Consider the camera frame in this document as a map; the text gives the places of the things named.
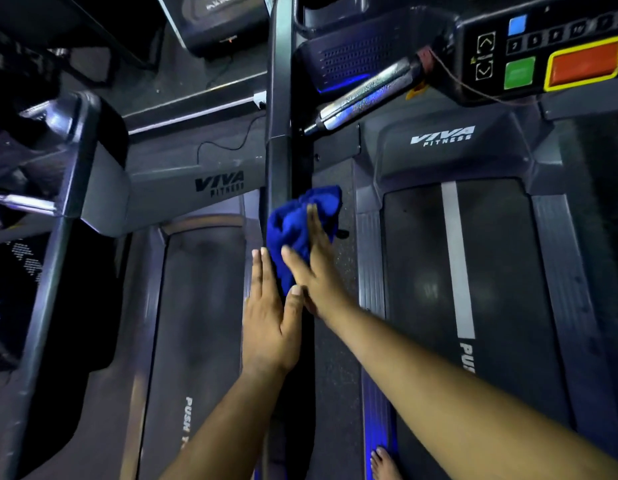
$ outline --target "forearm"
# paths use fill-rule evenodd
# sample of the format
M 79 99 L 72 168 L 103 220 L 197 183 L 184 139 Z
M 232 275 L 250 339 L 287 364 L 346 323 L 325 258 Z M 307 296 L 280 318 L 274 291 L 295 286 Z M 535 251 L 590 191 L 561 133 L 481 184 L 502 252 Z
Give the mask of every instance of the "forearm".
M 224 396 L 160 480 L 247 480 L 284 374 L 252 368 Z
M 332 330 L 454 480 L 618 478 L 618 462 L 358 307 Z

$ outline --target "yellow border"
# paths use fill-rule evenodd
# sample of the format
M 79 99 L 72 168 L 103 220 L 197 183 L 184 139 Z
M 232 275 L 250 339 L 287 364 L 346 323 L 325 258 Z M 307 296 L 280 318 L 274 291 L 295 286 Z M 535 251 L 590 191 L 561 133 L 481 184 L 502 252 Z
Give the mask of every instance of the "yellow border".
M 560 89 L 575 88 L 577 86 L 584 86 L 585 84 L 591 84 L 592 82 L 600 82 L 601 80 L 613 79 L 615 76 L 618 75 L 618 66 L 616 67 L 616 70 L 609 75 L 603 75 L 601 77 L 593 77 L 592 79 L 577 80 L 575 82 L 568 82 L 567 84 L 561 84 L 560 86 L 549 87 L 549 81 L 551 79 L 551 71 L 553 68 L 553 59 L 556 58 L 556 56 L 563 55 L 563 54 L 570 54 L 572 52 L 579 52 L 581 50 L 586 50 L 588 48 L 593 48 L 593 47 L 599 47 L 601 45 L 606 45 L 608 43 L 613 43 L 613 42 L 618 42 L 618 36 L 606 38 L 604 40 L 598 40 L 595 42 L 585 43 L 583 45 L 577 45 L 575 47 L 569 47 L 569 48 L 563 48 L 561 50 L 556 50 L 553 54 L 549 56 L 549 60 L 547 61 L 547 72 L 545 74 L 545 91 L 546 92 L 559 91 Z

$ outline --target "bare foot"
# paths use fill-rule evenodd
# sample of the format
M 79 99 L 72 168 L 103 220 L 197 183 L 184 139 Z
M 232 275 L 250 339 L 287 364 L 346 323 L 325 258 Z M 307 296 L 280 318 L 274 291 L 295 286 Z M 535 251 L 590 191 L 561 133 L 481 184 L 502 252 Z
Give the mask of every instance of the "bare foot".
M 395 466 L 389 453 L 381 446 L 371 452 L 371 471 L 374 474 L 374 480 L 402 480 L 398 467 Z

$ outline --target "blue cloth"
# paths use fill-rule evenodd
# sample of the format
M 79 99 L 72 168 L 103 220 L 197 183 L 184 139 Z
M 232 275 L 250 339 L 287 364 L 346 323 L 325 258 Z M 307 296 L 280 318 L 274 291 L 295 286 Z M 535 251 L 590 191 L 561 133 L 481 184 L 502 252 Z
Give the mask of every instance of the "blue cloth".
M 309 262 L 310 242 L 307 227 L 307 204 L 318 207 L 318 216 L 329 241 L 338 232 L 338 214 L 342 207 L 342 190 L 337 185 L 311 189 L 297 200 L 275 209 L 266 224 L 266 248 L 271 254 L 282 291 L 286 295 L 295 283 L 293 274 L 282 261 L 282 246 L 295 250 L 306 263 Z

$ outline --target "control panel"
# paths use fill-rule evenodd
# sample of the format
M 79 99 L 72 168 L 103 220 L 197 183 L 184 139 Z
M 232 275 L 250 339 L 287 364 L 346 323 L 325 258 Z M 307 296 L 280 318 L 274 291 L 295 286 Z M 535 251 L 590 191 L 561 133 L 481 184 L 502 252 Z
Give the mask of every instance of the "control panel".
M 533 0 L 456 25 L 454 73 L 512 99 L 618 76 L 618 0 Z M 462 88 L 461 102 L 485 98 Z

